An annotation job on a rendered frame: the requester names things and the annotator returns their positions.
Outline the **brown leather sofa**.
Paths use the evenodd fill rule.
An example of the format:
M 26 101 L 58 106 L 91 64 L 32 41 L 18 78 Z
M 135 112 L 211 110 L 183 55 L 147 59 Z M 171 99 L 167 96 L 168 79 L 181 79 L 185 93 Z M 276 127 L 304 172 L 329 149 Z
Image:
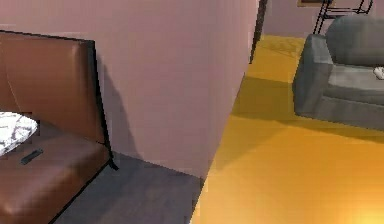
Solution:
M 94 41 L 0 30 L 0 111 L 38 123 L 0 156 L 0 224 L 52 224 L 113 163 Z

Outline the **grey sofa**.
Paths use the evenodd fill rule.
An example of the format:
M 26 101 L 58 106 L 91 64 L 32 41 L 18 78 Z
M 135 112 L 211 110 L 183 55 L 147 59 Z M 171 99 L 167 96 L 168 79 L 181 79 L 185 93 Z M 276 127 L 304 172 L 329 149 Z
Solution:
M 350 15 L 310 34 L 292 83 L 298 116 L 384 130 L 384 17 Z

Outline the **black remote control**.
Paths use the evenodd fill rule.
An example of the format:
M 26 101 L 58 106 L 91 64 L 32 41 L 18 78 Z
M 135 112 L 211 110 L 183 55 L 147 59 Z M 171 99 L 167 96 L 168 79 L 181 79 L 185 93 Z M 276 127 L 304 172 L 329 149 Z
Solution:
M 37 149 L 37 150 L 34 150 L 33 152 L 31 152 L 30 154 L 28 154 L 27 156 L 23 157 L 21 160 L 20 160 L 20 163 L 22 165 L 26 165 L 28 164 L 29 162 L 31 162 L 33 159 L 35 159 L 36 157 L 38 157 L 39 155 L 41 155 L 43 153 L 43 150 L 42 149 Z

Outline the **white patterned pillow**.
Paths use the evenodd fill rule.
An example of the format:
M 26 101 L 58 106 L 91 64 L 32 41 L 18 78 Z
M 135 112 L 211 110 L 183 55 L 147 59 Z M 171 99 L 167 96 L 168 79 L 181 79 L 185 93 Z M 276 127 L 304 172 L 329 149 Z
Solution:
M 14 112 L 0 112 L 0 156 L 24 143 L 38 129 L 38 123 Z

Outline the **framed wall picture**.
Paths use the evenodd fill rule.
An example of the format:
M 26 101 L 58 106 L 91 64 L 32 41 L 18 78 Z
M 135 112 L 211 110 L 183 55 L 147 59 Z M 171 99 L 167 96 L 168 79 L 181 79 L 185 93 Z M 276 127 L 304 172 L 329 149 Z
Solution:
M 333 6 L 335 0 L 297 0 L 298 7 L 321 7 L 322 5 Z

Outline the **black metal frame shelf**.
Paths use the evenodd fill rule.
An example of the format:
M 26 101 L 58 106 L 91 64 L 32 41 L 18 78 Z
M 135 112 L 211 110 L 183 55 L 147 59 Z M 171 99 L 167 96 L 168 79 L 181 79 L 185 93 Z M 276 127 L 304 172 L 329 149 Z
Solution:
M 374 4 L 374 0 L 360 0 L 357 8 L 335 7 L 335 0 L 322 0 L 321 7 L 313 29 L 314 34 L 319 34 L 325 20 L 335 20 L 349 14 L 368 14 Z

